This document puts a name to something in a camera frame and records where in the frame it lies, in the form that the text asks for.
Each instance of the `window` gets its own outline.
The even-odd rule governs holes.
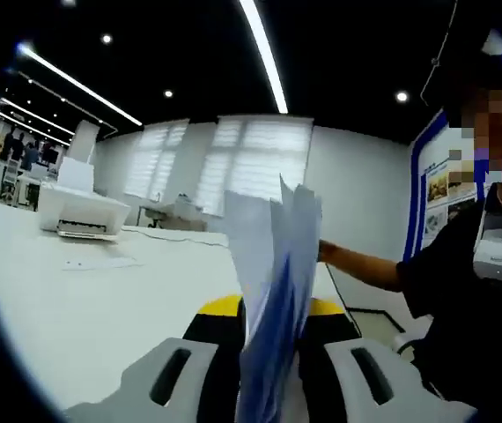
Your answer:
[[[312,120],[281,116],[221,118],[196,191],[204,212],[223,214],[224,190],[280,199],[279,175],[304,181]]]
[[[145,128],[135,147],[124,190],[126,194],[150,200],[163,196],[187,126],[188,120]]]

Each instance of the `white desk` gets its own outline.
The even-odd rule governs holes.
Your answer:
[[[135,229],[227,244],[222,234]],[[63,270],[67,260],[120,256],[143,265]],[[0,204],[0,325],[60,409],[107,397],[126,367],[181,338],[205,302],[231,293],[240,287],[228,249],[123,231],[117,243],[65,240],[41,231],[36,213]],[[340,304],[323,265],[314,296]]]

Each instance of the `black shirt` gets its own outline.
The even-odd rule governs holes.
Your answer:
[[[11,152],[12,148],[12,143],[14,142],[14,137],[12,134],[6,134],[4,137],[4,144],[3,144],[3,150],[1,151],[0,154],[0,160],[8,160],[8,155]]]
[[[15,138],[12,141],[12,155],[11,158],[13,160],[20,160],[22,157],[22,152],[24,151],[24,144],[22,144],[22,141],[18,138]]]
[[[492,186],[490,209],[502,213]],[[435,241],[399,263],[402,291],[414,317],[433,315],[414,364],[446,399],[479,410],[502,409],[502,286],[474,273],[474,245],[484,201],[462,211]]]

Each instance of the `person's hand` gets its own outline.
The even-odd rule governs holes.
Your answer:
[[[336,250],[337,246],[331,242],[320,240],[318,249],[318,262],[327,263],[331,254]]]

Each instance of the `person's arm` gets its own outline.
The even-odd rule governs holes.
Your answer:
[[[320,241],[318,260],[331,264],[370,286],[395,293],[402,290],[396,263],[390,260],[366,256],[323,240]]]

